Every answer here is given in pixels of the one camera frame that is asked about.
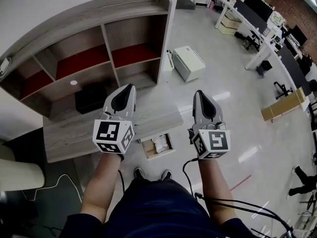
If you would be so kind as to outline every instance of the person's arm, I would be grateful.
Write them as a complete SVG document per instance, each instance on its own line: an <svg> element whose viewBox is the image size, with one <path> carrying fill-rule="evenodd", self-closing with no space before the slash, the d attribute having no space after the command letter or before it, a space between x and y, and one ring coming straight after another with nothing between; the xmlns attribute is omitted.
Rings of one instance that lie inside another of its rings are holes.
<svg viewBox="0 0 317 238"><path fill-rule="evenodd" d="M199 160L199 169L203 181L203 192L205 197L232 200L231 191L222 175L217 160ZM224 204L233 205L233 202L219 201ZM233 208L212 204L206 201L210 217L222 225L228 220L237 218Z"/></svg>
<svg viewBox="0 0 317 238"><path fill-rule="evenodd" d="M85 190L80 213L95 216L101 223L106 221L120 162L117 154L103 154Z"/></svg>

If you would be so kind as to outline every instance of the black shoe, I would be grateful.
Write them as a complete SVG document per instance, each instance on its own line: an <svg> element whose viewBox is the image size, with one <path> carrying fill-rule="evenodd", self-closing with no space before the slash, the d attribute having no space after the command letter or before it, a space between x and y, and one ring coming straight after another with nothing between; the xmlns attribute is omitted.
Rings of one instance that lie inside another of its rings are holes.
<svg viewBox="0 0 317 238"><path fill-rule="evenodd" d="M134 170L134 178L146 179L143 169L137 167Z"/></svg>
<svg viewBox="0 0 317 238"><path fill-rule="evenodd" d="M172 179L172 172L171 172L171 170L166 169L166 170L163 172L163 174L162 174L162 176L161 176L160 179L161 179L161 180Z"/></svg>

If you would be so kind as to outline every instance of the wooden desk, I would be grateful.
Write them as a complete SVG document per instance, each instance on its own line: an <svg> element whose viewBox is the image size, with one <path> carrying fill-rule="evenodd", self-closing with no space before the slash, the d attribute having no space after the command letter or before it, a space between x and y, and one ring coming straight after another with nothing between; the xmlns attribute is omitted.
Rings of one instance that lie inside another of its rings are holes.
<svg viewBox="0 0 317 238"><path fill-rule="evenodd" d="M74 105L72 100L65 102L70 106ZM98 152L92 137L94 121L99 118L102 110L84 115L78 113L76 116L71 107L69 110L71 110L69 113L66 111L53 120L43 120L45 150L49 163ZM172 93L164 83L137 91L134 119L136 132L134 140L183 124Z"/></svg>

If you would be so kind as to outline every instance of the brick wall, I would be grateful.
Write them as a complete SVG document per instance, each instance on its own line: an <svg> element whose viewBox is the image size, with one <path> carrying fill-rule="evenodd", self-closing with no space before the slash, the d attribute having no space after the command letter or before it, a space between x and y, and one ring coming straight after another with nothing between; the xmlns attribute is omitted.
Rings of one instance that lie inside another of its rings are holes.
<svg viewBox="0 0 317 238"><path fill-rule="evenodd" d="M307 37L301 50L317 63L317 13L304 0L265 1L275 7L291 28L298 25Z"/></svg>

